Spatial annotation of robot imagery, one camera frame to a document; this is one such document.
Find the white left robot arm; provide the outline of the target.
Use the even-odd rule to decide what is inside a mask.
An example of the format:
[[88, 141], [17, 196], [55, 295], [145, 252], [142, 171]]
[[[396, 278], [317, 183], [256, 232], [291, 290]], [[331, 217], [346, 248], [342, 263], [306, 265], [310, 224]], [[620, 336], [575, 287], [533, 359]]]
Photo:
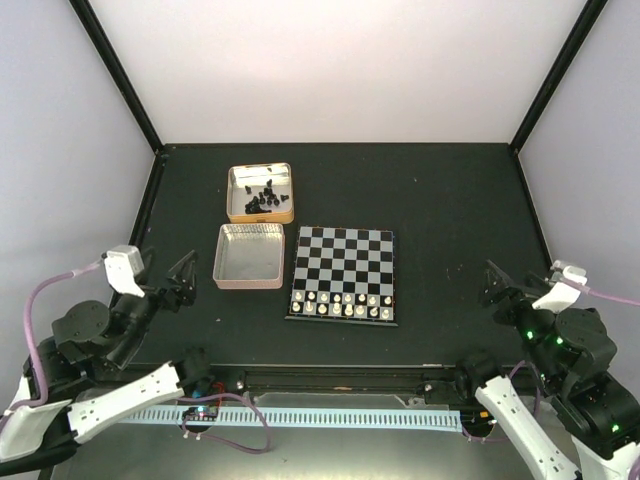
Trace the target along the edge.
[[[124, 371], [161, 311], [176, 313], [194, 304], [198, 255], [190, 251], [158, 286], [148, 283], [155, 252], [119, 245], [81, 268], [42, 281], [23, 309], [29, 356], [13, 400], [1, 413], [1, 473], [38, 471], [71, 458], [106, 428], [148, 407], [171, 400], [202, 399], [215, 376], [205, 354], [195, 349], [151, 373], [96, 398], [83, 394]], [[87, 300], [55, 320], [50, 337], [36, 341], [35, 299], [45, 288], [103, 269], [116, 294], [112, 306]]]

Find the black and grey chessboard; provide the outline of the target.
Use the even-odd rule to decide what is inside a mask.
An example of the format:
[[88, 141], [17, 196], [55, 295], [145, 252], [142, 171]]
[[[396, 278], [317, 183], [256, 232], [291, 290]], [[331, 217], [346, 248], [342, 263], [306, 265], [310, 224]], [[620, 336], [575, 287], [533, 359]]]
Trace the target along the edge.
[[[398, 325], [396, 319], [396, 236], [391, 230], [358, 229], [346, 227], [321, 227], [304, 225], [297, 234], [291, 295], [286, 318], [288, 320], [306, 320], [313, 322], [336, 322], [341, 324], [360, 324], [375, 326]], [[301, 301], [295, 300], [296, 292], [303, 295]], [[307, 295], [314, 292], [316, 297], [310, 300], [316, 304], [315, 312], [305, 311]], [[320, 295], [326, 293], [327, 302], [320, 301]], [[334, 316], [333, 297], [342, 296], [341, 314]], [[346, 303], [344, 295], [350, 294], [352, 301]], [[366, 295], [366, 302], [360, 304], [358, 296]], [[377, 304], [370, 305], [369, 297], [376, 296]], [[384, 304], [384, 297], [390, 296], [392, 303]], [[293, 311], [293, 305], [300, 303], [302, 310]], [[318, 306], [326, 304], [325, 315], [318, 313]], [[346, 305], [353, 306], [353, 315], [344, 315]], [[356, 316], [356, 307], [365, 307], [365, 316]], [[378, 317], [371, 318], [369, 309], [378, 308]], [[391, 318], [382, 320], [380, 311], [389, 309]]]

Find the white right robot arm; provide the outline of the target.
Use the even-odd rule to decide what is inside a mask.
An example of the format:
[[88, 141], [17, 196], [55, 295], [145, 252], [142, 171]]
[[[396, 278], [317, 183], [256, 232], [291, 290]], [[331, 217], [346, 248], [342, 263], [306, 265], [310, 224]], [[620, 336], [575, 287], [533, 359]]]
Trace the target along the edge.
[[487, 262], [479, 301], [496, 323], [513, 328], [535, 376], [536, 395], [550, 399], [579, 461], [571, 462], [523, 404], [510, 376], [479, 353], [456, 366], [454, 388], [496, 420], [536, 479], [636, 479], [639, 401], [609, 372], [617, 346], [600, 313], [578, 308], [591, 294], [585, 270], [563, 261], [549, 274], [518, 283]]

